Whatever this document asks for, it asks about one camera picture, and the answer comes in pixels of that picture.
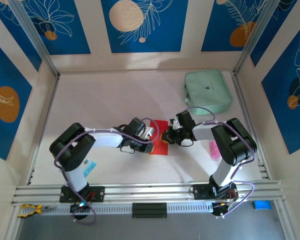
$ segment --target white table surface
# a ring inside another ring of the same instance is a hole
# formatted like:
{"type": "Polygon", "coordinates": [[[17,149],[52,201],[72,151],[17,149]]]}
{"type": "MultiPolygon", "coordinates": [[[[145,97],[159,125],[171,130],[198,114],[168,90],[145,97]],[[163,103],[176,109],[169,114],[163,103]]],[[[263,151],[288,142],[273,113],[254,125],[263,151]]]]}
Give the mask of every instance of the white table surface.
{"type": "MultiPolygon", "coordinates": [[[[65,180],[53,164],[51,143],[71,124],[109,129],[128,124],[134,117],[169,120],[187,108],[184,76],[192,70],[113,71],[66,74],[59,80],[42,142],[35,162],[32,185],[60,185],[65,180]]],[[[218,121],[244,117],[231,74],[223,72],[233,97],[227,112],[216,114],[218,121]]],[[[193,116],[196,123],[211,116],[193,116]]],[[[118,148],[93,148],[87,155],[97,166],[87,177],[90,184],[139,184],[206,182],[220,159],[209,155],[209,141],[192,147],[168,146],[168,155],[140,152],[122,153],[118,148]]],[[[256,162],[247,164],[236,180],[261,180],[256,162]]]]}

